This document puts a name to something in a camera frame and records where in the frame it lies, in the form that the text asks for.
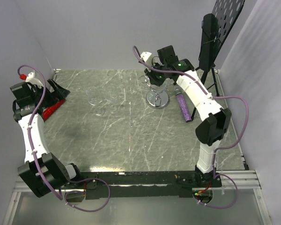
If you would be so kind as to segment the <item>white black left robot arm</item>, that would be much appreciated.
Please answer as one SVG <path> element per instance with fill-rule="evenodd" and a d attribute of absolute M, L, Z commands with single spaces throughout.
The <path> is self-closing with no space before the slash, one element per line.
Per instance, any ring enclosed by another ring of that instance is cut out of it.
<path fill-rule="evenodd" d="M 18 167 L 18 174 L 37 197 L 50 192 L 40 170 L 54 189 L 65 184 L 79 188 L 83 183 L 83 176 L 75 164 L 63 165 L 48 150 L 44 136 L 43 110 L 65 100 L 70 94 L 69 90 L 62 88 L 54 80 L 49 79 L 48 83 L 53 92 L 28 80 L 10 88 L 15 96 L 13 118 L 22 129 L 25 143 L 24 164 Z"/>

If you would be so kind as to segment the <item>red glitter microphone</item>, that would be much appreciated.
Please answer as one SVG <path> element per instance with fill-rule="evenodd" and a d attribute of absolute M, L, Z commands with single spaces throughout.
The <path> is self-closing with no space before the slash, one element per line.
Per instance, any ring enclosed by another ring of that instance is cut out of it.
<path fill-rule="evenodd" d="M 44 121 L 48 120 L 65 103 L 65 101 L 66 101 L 66 99 L 60 100 L 56 104 L 54 104 L 53 106 L 50 106 L 50 107 L 46 108 L 43 111 Z"/>

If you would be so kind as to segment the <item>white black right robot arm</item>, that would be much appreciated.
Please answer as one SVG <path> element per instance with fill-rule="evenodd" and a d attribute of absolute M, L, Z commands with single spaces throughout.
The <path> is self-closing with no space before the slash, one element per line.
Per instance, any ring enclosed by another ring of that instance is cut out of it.
<path fill-rule="evenodd" d="M 199 160 L 196 164 L 200 172 L 195 175 L 195 181 L 197 185 L 205 187 L 211 182 L 209 172 L 215 163 L 215 150 L 227 132 L 231 110 L 223 108 L 214 100 L 191 62 L 188 59 L 180 60 L 173 46 L 162 48 L 157 54 L 159 62 L 153 61 L 150 52 L 142 52 L 140 55 L 141 61 L 147 65 L 145 72 L 150 83 L 161 86 L 166 79 L 172 79 L 189 97 L 199 113 L 201 123 L 195 129 L 195 133 L 200 142 Z"/>

